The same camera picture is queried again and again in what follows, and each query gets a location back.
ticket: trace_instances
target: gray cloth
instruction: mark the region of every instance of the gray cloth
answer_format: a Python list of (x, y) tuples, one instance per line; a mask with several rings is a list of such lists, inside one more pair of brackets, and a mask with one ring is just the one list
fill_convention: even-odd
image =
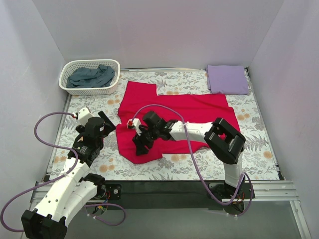
[(114, 77), (110, 66), (99, 65), (97, 69), (81, 67), (68, 78), (66, 88), (99, 88), (108, 87)]

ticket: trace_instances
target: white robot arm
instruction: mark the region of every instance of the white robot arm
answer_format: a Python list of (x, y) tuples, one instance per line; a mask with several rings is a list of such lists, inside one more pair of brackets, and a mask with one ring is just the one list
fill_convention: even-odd
[(95, 117), (88, 107), (73, 115), (81, 123), (76, 127), (79, 135), (72, 146), (78, 154), (77, 164), (66, 174), (76, 161), (74, 153), (70, 151), (60, 172), (64, 177), (54, 182), (32, 211), (25, 210), (23, 213), (23, 229), (30, 239), (63, 239), (78, 211), (91, 198), (105, 194), (105, 179), (102, 176), (92, 173), (84, 175), (100, 154), (103, 138), (115, 130), (115, 126), (102, 111), (98, 113), (100, 117)]
[[(127, 126), (136, 130), (133, 142), (137, 155), (147, 154), (157, 138), (164, 140), (187, 140), (184, 124), (181, 121), (165, 121), (150, 111), (143, 117), (144, 126), (139, 119), (129, 120)], [(186, 123), (190, 141), (207, 143), (217, 158), (224, 164), (225, 183), (236, 188), (242, 173), (242, 154), (245, 137), (226, 120), (217, 118), (215, 122)]]

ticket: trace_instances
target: folded purple towel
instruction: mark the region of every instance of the folded purple towel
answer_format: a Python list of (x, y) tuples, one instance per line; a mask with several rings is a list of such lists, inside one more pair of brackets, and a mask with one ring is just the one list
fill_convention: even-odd
[(247, 95), (248, 82), (243, 66), (207, 66), (207, 85), (213, 94)]

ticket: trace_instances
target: patterned mat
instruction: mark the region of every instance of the patterned mat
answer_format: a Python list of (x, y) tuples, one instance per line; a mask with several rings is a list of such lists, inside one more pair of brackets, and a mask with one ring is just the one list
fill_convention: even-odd
[[(113, 94), (104, 96), (72, 96), (69, 112), (76, 112), (89, 106), (92, 113), (103, 110), (117, 125), (120, 118), (117, 110), (123, 98), (128, 81), (157, 84), (158, 95), (208, 94), (206, 72), (124, 72)], [(243, 169), (255, 180), (277, 180), (278, 174), (271, 153), (264, 125), (259, 114), (256, 100), (250, 93), (247, 96), (228, 95), (227, 101), (234, 108), (241, 132), (246, 137), (246, 150), (243, 152)], [(59, 145), (70, 147), (77, 136), (74, 119), (67, 117)], [(57, 150), (50, 178), (55, 178), (62, 170), (67, 159), (67, 151)], [(223, 180), (223, 163), (212, 151), (202, 148), (195, 158), (206, 180)], [(115, 132), (104, 139), (104, 149), (90, 167), (93, 173), (101, 174), (108, 180), (198, 180), (189, 154), (164, 154), (162, 159), (142, 165), (134, 165), (122, 157), (117, 148)]]

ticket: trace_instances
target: white wall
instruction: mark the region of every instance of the white wall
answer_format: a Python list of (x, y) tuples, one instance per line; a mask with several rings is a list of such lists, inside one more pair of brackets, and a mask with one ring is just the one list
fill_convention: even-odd
[[(64, 59), (32, 0), (0, 0), (0, 208), (17, 193), (35, 185), (46, 171), (51, 148), (33, 135), (36, 121), (63, 109), (58, 87)], [(44, 122), (41, 137), (54, 141), (60, 118)], [(5, 213), (9, 226), (20, 221), (31, 194), (15, 200)], [(0, 238), (20, 238), (0, 225)]]
[(33, 0), (66, 61), (249, 66), (283, 0)]
[(285, 0), (251, 66), (279, 166), (319, 238), (319, 1)]

